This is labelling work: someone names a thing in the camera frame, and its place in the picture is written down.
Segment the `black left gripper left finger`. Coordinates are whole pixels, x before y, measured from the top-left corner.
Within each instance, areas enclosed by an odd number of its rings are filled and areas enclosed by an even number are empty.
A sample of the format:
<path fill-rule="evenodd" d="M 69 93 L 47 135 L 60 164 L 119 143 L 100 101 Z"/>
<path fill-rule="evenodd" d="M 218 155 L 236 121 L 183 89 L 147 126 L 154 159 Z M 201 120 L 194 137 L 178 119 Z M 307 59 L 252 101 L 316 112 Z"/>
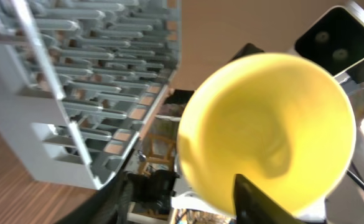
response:
<path fill-rule="evenodd" d="M 133 184 L 128 175 L 129 172 L 118 173 L 104 188 L 56 224 L 127 223 L 128 205 L 133 197 Z"/>

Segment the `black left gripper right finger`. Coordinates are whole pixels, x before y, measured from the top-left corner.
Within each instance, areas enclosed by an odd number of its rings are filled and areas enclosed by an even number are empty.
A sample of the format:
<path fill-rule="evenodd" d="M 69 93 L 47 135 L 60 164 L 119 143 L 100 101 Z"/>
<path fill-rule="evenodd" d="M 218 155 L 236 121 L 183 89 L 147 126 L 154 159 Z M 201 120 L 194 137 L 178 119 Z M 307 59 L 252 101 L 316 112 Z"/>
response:
<path fill-rule="evenodd" d="M 236 224 L 303 224 L 242 174 L 235 175 L 233 201 Z"/>

